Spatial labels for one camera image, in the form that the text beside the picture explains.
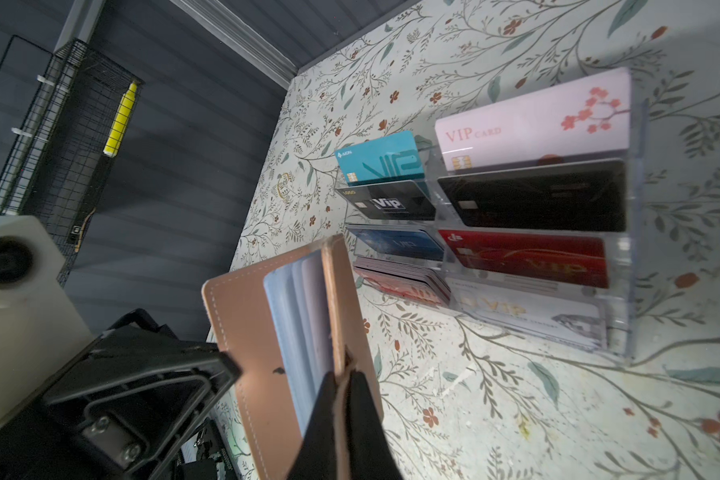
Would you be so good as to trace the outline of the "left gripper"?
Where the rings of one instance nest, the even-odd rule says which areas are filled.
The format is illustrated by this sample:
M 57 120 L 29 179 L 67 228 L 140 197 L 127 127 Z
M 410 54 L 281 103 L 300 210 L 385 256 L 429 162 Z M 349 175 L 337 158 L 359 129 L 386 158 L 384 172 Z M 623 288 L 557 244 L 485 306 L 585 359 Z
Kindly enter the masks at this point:
M 0 479 L 215 479 L 209 414 L 239 377 L 135 309 L 0 421 Z

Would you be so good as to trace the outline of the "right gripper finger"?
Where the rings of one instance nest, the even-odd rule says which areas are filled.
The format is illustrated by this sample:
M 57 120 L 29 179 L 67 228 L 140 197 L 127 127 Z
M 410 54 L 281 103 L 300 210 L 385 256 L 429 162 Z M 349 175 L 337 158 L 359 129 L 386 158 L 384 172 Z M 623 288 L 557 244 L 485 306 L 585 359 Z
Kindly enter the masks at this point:
M 365 375 L 325 375 L 289 479 L 403 478 Z

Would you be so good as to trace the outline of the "pink leather card wallet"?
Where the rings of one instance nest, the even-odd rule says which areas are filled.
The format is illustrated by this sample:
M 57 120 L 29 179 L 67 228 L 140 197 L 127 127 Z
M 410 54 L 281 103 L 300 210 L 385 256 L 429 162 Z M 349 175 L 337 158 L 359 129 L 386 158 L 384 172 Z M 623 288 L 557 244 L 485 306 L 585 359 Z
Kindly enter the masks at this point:
M 369 417 L 383 420 L 343 235 L 213 278 L 202 297 L 219 349 L 241 370 L 235 398 L 260 478 L 286 478 L 328 373 L 363 373 Z

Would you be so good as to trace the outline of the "clear acrylic card holder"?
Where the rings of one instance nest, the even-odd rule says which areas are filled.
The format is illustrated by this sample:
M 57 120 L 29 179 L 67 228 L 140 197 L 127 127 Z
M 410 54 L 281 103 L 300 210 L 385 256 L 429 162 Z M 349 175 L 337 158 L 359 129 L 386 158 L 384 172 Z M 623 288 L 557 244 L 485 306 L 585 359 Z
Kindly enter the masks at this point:
M 444 280 L 474 320 L 631 359 L 646 109 L 620 67 L 335 151 L 357 270 L 391 289 L 404 264 Z

